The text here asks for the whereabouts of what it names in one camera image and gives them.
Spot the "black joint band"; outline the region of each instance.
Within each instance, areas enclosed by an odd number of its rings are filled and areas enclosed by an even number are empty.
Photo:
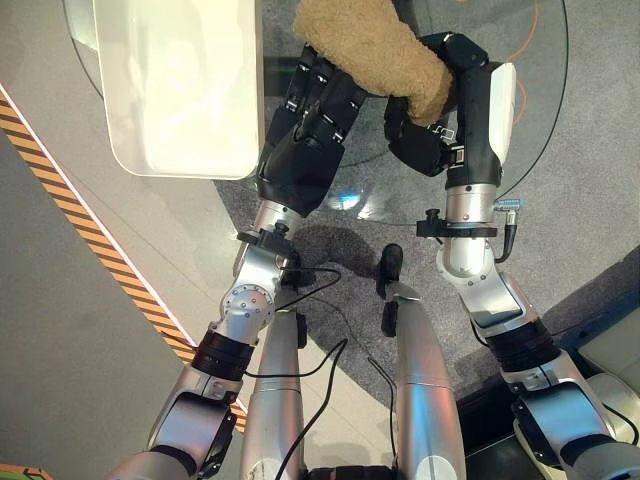
[[[560,349],[540,320],[487,337],[486,341],[505,372],[529,370],[560,356]]]
[[[587,435],[586,437],[577,438],[567,443],[560,450],[560,456],[568,465],[573,466],[578,460],[578,457],[587,450],[597,447],[598,445],[604,445],[605,443],[616,443],[616,441],[601,433],[594,435]]]
[[[252,353],[249,344],[207,331],[191,365],[214,377],[238,381],[247,370]]]
[[[195,475],[196,470],[198,469],[196,461],[191,455],[175,447],[170,447],[169,445],[156,445],[151,449],[151,451],[162,453],[163,455],[168,455],[169,457],[178,460],[189,474],[189,477]]]

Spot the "glass table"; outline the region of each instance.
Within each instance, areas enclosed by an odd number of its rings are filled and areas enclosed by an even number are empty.
[[[64,0],[74,48],[101,94],[91,0]],[[302,42],[291,32],[296,0],[263,2],[265,119],[268,126],[286,90]],[[517,93],[511,147],[498,195],[533,168],[553,132],[567,73],[567,24],[562,0],[396,0],[418,35],[461,32],[495,61],[516,66]],[[321,209],[350,218],[412,225],[427,208],[444,209],[445,175],[425,177],[398,161],[383,134],[386,99],[369,98],[349,137],[342,164]],[[455,137],[455,112],[443,121]],[[234,188],[254,189],[247,178]]]

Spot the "white plastic tray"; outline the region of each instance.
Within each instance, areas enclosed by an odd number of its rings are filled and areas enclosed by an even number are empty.
[[[136,175],[238,179],[264,138],[255,0],[94,0],[111,147]]]

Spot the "orange and black warning stripe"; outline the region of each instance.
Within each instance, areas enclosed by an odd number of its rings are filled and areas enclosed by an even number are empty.
[[[194,351],[189,339],[178,326],[174,317],[159,301],[144,279],[133,267],[129,258],[113,240],[106,228],[82,201],[68,178],[45,153],[30,127],[20,118],[0,86],[0,128],[9,141],[40,180],[56,205],[73,224],[78,234],[87,242],[102,265],[111,273],[125,293],[142,312],[153,328],[183,363],[193,360]],[[244,431],[246,412],[234,403],[232,412],[238,416],[236,428]]]
[[[19,467],[0,463],[0,480],[53,480],[44,470],[37,467]]]

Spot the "fuzzy beige cloth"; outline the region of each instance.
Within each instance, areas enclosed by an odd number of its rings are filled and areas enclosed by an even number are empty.
[[[409,97],[417,125],[440,117],[451,73],[398,19],[391,0],[301,0],[293,29],[368,92]]]

